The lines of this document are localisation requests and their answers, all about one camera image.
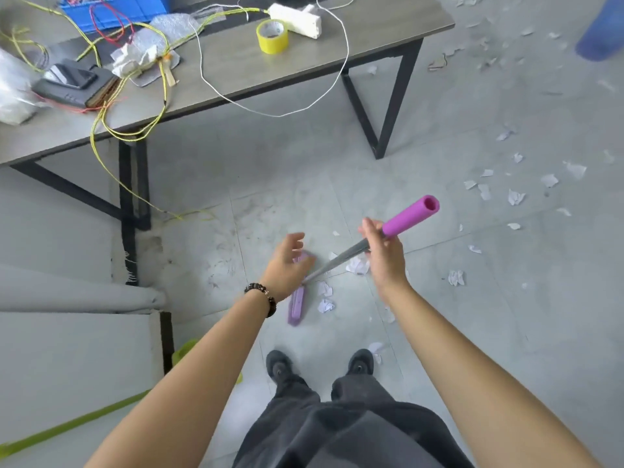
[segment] purple broom handle grip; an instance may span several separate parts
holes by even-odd
[[[387,237],[399,235],[414,225],[418,225],[421,221],[427,220],[431,215],[437,213],[438,210],[440,210],[440,203],[437,198],[432,195],[425,195],[419,201],[414,202],[403,210],[403,212],[386,221],[381,231]]]

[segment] phone screen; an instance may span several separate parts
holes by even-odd
[[[97,75],[89,70],[55,64],[46,71],[44,77],[54,84],[83,89],[88,87],[97,78]]]

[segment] white plastic bag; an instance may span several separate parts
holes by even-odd
[[[19,125],[35,114],[31,85],[36,79],[25,62],[0,48],[0,122]]]

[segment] table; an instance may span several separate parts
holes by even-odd
[[[262,2],[268,5],[273,1]],[[348,0],[321,2],[325,6],[337,6],[346,1]],[[371,150],[380,159],[386,153],[423,38],[453,28],[454,22],[437,0],[355,0],[351,5],[337,10],[336,15],[344,22],[351,50],[341,78]],[[59,16],[37,13],[33,9],[22,16],[26,17],[22,19],[25,25],[36,26],[36,30],[47,34],[47,39],[55,33],[66,36],[69,23]],[[202,37],[204,74],[227,97],[241,100],[337,73],[346,55],[344,33],[339,23],[327,13],[322,13],[321,17],[323,33],[319,39],[312,40],[291,33],[290,46],[279,55],[266,55],[260,51],[255,34],[257,22]],[[185,62],[174,70],[179,84],[172,89],[170,106],[162,118],[163,122],[226,103],[199,76],[196,41],[191,40],[176,51]],[[349,77],[349,69],[387,57],[402,59],[381,133],[377,136]],[[149,123],[162,107],[160,82],[145,88],[129,85],[122,95],[125,97],[124,102],[114,106],[107,117],[113,128],[131,132]],[[323,108],[322,101],[314,108]],[[48,109],[40,111],[24,125],[0,124],[0,165],[10,165],[33,179],[119,219],[122,224],[123,245],[128,253],[126,266],[136,276],[134,234],[137,229],[145,231],[151,228],[149,206],[138,201],[137,216],[133,197],[123,188],[120,190],[120,207],[116,207],[36,162],[45,155],[89,143],[93,121],[93,115],[76,115],[68,111]],[[96,140],[107,137],[110,137],[108,133],[99,133]],[[119,179],[149,200],[145,141],[133,143],[132,146],[119,143]]]

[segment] person's left hand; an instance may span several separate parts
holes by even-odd
[[[273,257],[262,275],[260,284],[267,288],[269,295],[281,302],[301,285],[303,278],[314,266],[316,258],[308,256],[298,263],[293,259],[301,255],[305,233],[290,233],[275,248]]]

